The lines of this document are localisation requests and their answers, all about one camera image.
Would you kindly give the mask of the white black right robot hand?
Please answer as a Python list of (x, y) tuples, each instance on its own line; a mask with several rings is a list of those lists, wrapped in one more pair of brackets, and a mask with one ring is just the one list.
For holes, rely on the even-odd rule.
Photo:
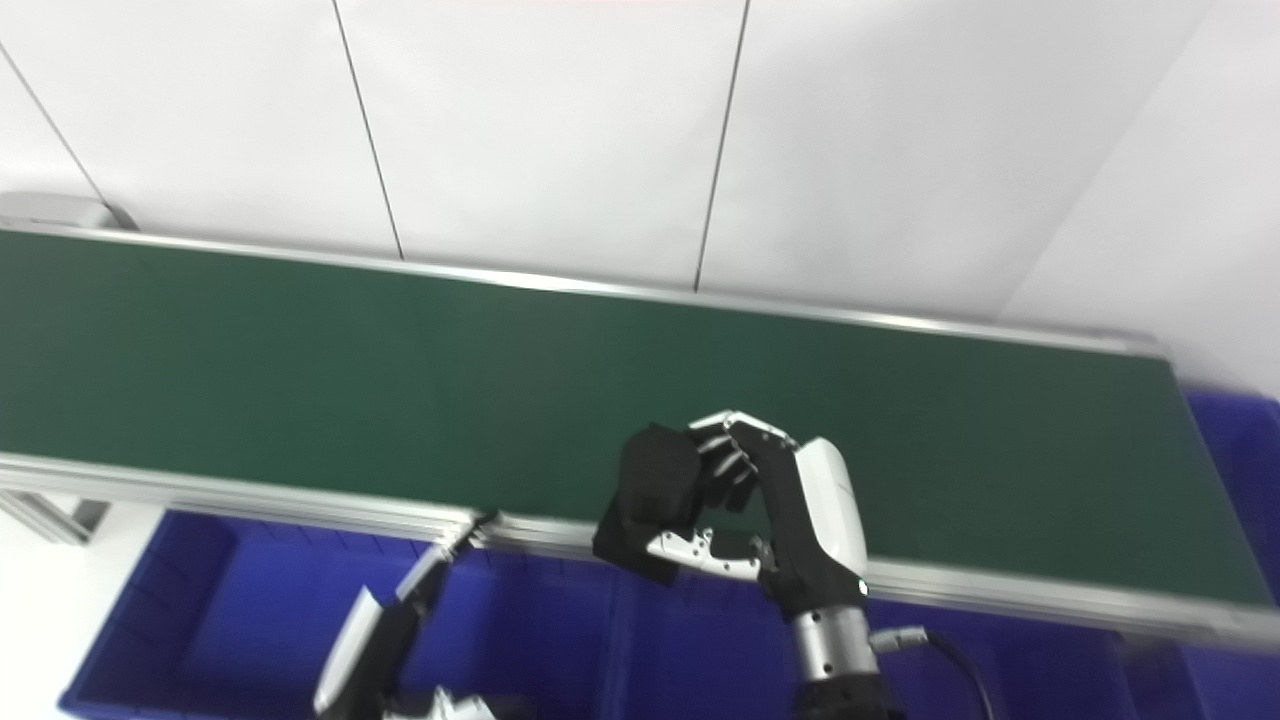
[(672, 520), (634, 521), (637, 547), (677, 568), (758, 582), (792, 619), (863, 609), (867, 539), (844, 455), (829, 439), (799, 442), (737, 410), (692, 421), (695, 465), (669, 497)]

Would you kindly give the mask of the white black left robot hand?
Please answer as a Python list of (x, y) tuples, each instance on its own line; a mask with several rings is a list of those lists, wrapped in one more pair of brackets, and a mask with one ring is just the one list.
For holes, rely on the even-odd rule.
[(401, 689), (401, 674), (433, 619), (452, 568), (480, 541), (498, 511), (431, 544), (401, 578), (389, 601), (362, 587), (333, 642), (314, 691), (315, 719), (497, 719), (483, 697), (454, 697), (438, 687), (424, 698)]

